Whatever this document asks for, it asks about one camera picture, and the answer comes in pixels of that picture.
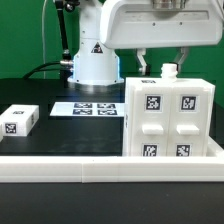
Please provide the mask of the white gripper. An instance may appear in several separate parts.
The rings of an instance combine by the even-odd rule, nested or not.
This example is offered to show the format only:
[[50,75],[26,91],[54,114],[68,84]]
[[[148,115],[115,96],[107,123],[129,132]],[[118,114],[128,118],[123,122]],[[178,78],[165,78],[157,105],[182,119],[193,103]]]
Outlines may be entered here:
[[145,48],[180,47],[177,71],[188,46],[216,45],[224,27],[224,0],[106,0],[100,41],[112,49],[136,50],[139,72],[146,74]]

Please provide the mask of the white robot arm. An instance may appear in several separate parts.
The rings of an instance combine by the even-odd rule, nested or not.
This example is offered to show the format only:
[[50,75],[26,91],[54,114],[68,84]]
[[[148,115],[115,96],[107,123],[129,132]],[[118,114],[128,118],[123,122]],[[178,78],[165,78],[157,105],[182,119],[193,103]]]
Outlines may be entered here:
[[145,73],[148,49],[177,47],[177,64],[192,46],[215,45],[224,28],[224,0],[81,0],[80,39],[71,85],[89,90],[122,83],[117,49],[134,49]]

